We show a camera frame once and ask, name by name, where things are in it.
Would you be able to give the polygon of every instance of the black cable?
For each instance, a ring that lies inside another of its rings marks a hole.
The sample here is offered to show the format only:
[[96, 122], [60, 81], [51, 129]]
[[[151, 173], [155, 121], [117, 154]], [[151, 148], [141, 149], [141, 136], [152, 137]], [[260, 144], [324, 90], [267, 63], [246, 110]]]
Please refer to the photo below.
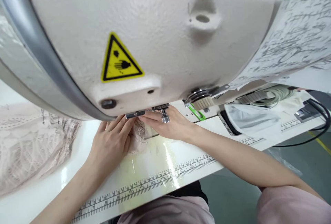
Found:
[[[330, 116], [330, 113], [329, 113], [328, 109], [323, 104], [319, 103], [318, 101], [315, 101], [314, 99], [308, 99], [307, 102], [314, 109], [316, 109], [318, 112], [320, 112], [320, 114], [325, 118], [325, 125], [324, 125], [323, 128], [321, 128], [321, 129], [324, 129], [324, 130], [322, 132], [320, 132], [318, 135], [316, 135], [315, 137], [313, 137], [313, 138], [311, 138], [311, 139], [309, 139], [305, 142], [298, 143], [298, 144], [293, 144], [293, 145], [283, 145], [283, 146], [273, 146], [273, 147], [290, 147], [290, 146], [303, 145], [303, 144], [311, 142], [311, 141], [317, 139], [318, 137], [322, 136], [330, 128], [330, 126], [331, 126], [331, 116]], [[323, 111], [316, 104], [320, 105], [323, 108], [323, 110], [326, 112], [327, 116], [323, 113]]]
[[318, 112], [320, 112], [320, 114], [324, 117], [324, 119], [325, 119], [325, 124], [324, 124], [324, 126], [323, 127], [320, 127], [320, 128], [316, 128], [316, 129], [311, 129], [310, 131], [318, 131], [318, 130], [322, 130], [322, 129], [325, 129], [326, 128], [326, 126], [327, 126], [327, 124], [328, 124], [328, 119], [327, 119], [327, 117], [325, 116], [325, 114], [324, 114], [324, 112], [319, 108], [319, 107], [316, 107], [316, 105], [314, 105], [314, 103], [313, 103], [313, 105], [311, 104], [311, 106], [314, 108], [314, 109], [316, 109]]

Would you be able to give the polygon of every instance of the left hand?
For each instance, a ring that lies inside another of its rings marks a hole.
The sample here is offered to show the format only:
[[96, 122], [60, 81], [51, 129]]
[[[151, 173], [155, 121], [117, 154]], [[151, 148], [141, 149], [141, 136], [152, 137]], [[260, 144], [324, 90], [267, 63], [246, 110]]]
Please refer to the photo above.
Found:
[[91, 152], [84, 164], [103, 181], [128, 153], [131, 142], [130, 130], [135, 118], [126, 119], [124, 115], [116, 120], [102, 121], [93, 139]]

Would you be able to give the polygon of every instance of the measuring tape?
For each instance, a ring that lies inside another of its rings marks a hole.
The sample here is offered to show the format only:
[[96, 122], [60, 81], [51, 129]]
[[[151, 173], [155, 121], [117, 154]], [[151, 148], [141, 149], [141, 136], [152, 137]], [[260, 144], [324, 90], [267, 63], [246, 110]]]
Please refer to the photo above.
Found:
[[[301, 122], [299, 120], [293, 119], [289, 122], [283, 123], [281, 125], [281, 130], [283, 131], [300, 123]], [[246, 145], [252, 145], [260, 140], [262, 139], [245, 136], [245, 138], [242, 138], [239, 142]], [[203, 154], [192, 160], [174, 165], [174, 170], [160, 171], [157, 174], [141, 179], [133, 184], [126, 185], [115, 191], [109, 192], [108, 194], [96, 197], [81, 206], [75, 214], [75, 217], [71, 220], [71, 223], [77, 223], [86, 217], [99, 213], [100, 211], [114, 207], [157, 187], [164, 186], [166, 183], [172, 182], [174, 178], [185, 177], [185, 175], [201, 170], [202, 168], [215, 162], [216, 160], [212, 156]]]

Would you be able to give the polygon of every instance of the yellow triangle warning label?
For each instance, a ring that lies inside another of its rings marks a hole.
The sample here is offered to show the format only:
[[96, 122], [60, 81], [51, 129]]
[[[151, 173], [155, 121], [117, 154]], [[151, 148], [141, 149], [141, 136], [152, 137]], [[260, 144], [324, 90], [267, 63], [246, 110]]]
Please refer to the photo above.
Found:
[[118, 36], [112, 32], [104, 58], [101, 81], [110, 82], [144, 76], [143, 70]]

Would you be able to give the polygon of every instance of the white cable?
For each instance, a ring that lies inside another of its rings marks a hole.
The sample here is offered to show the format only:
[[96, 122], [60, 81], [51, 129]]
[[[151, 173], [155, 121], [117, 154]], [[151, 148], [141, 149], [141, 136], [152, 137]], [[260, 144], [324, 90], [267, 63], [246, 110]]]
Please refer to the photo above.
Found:
[[284, 85], [276, 85], [271, 88], [263, 90], [265, 93], [271, 92], [274, 94], [274, 98], [270, 99], [263, 99], [259, 100], [257, 102], [252, 102], [250, 103], [253, 106], [266, 106], [266, 105], [273, 105], [277, 104], [279, 101], [284, 100], [286, 98], [289, 98], [290, 96], [293, 95], [294, 91], [289, 90], [286, 86]]

